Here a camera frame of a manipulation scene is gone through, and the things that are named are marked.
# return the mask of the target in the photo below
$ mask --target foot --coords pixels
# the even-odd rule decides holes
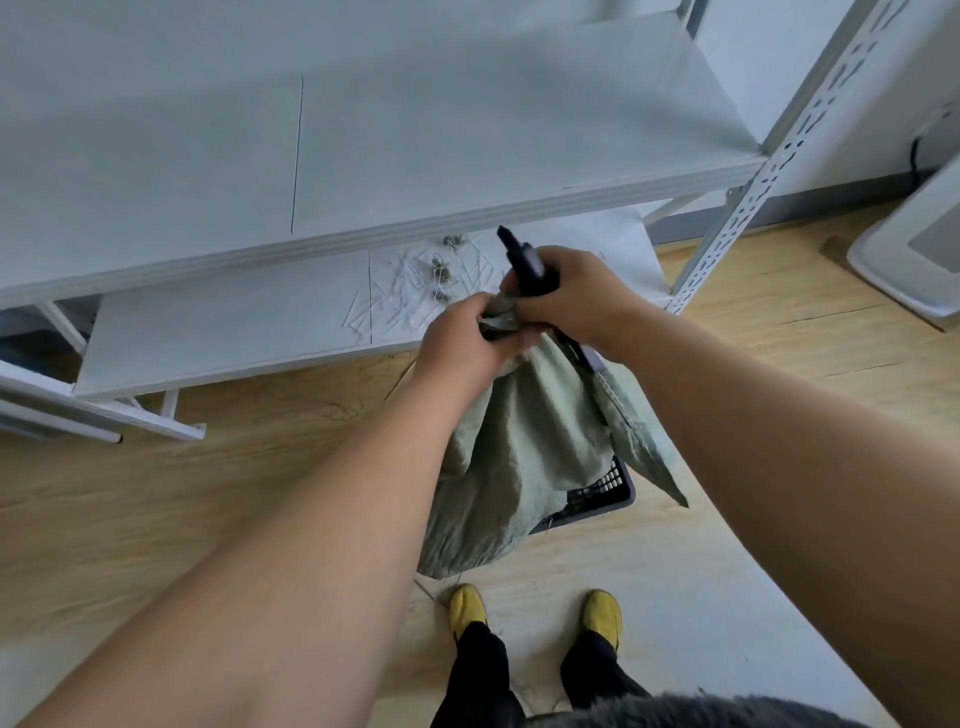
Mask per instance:
[[[459,640],[472,623],[487,623],[487,610],[480,592],[472,584],[464,584],[450,597],[450,631],[453,639]]]
[[[620,646],[623,634],[623,616],[620,605],[609,592],[595,589],[584,601],[584,611],[580,616],[580,626],[596,632],[616,650]]]

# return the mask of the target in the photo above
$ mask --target black plastic basket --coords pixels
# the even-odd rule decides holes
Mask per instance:
[[[636,490],[630,479],[627,466],[616,455],[607,474],[593,485],[576,491],[566,492],[566,507],[552,516],[547,516],[530,533],[540,533],[548,528],[567,525],[575,521],[599,516],[604,513],[626,508],[634,502]]]

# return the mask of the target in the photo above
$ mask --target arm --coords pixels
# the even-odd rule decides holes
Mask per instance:
[[[484,341],[486,299],[448,308],[405,389],[269,518],[107,640],[24,728],[366,724],[450,433],[537,340]]]
[[[594,255],[541,253],[561,287],[520,315],[634,372],[733,532],[904,727],[960,724],[955,454],[642,301]]]

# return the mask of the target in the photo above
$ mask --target leg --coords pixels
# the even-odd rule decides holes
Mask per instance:
[[[616,600],[606,592],[591,592],[584,604],[581,631],[560,667],[566,696],[575,709],[589,708],[600,698],[650,693],[616,661],[623,621]]]
[[[462,606],[465,600],[460,591],[464,589],[472,590],[472,593],[466,592],[466,601],[479,603],[482,610],[479,594],[470,585],[461,587],[451,599],[450,625],[457,639],[457,659],[450,671],[446,697],[431,728],[512,728],[522,725],[525,720],[523,708],[510,690],[507,648],[490,631],[485,613],[482,619],[463,624],[462,610],[455,609],[454,605],[459,596]]]

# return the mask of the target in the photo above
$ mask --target green fabric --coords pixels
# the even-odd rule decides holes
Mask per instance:
[[[481,329],[516,328],[511,309],[494,299]],[[627,394],[638,385],[617,380],[625,372],[581,375],[546,334],[509,362],[447,443],[417,571],[442,578],[506,555],[614,453],[686,505]]]

